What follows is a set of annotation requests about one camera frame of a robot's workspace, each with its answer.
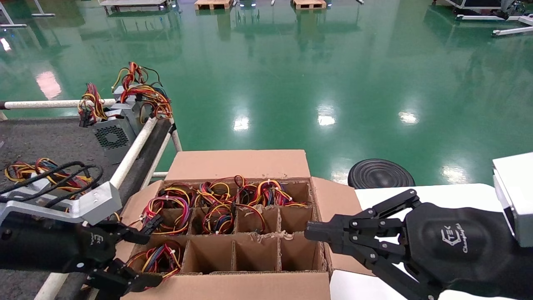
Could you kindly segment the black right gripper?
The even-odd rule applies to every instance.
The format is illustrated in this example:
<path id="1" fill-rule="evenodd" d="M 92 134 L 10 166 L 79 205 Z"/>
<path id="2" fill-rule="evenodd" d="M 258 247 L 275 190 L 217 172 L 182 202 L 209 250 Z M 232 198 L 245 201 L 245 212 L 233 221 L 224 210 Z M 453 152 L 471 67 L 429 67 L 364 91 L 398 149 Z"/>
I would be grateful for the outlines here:
<path id="1" fill-rule="evenodd" d="M 391 218 L 408 208 L 413 210 L 404 221 Z M 418 281 L 396 267 L 407 257 L 404 246 L 374 238 L 396 237 L 405 230 L 405 269 Z M 432 203 L 419 206 L 415 190 L 354 216 L 336 213 L 328 222 L 309 221 L 305 237 L 354 258 L 408 300 L 437 300 L 439 290 L 447 289 L 484 298 L 533 296 L 532 248 L 518 245 L 502 213 Z"/>

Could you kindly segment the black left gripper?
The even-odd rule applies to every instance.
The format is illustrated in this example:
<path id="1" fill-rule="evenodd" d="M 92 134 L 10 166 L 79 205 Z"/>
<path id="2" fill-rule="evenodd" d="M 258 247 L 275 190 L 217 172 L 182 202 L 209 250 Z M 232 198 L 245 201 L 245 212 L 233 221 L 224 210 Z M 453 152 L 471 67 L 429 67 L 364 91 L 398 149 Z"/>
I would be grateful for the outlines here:
<path id="1" fill-rule="evenodd" d="M 111 296 L 158 287 L 163 276 L 137 272 L 115 258 L 120 241 L 146 245 L 150 234 L 115 221 L 104 229 L 10 213 L 1 224 L 0 266 L 4 270 L 87 272 L 86 285 Z"/>

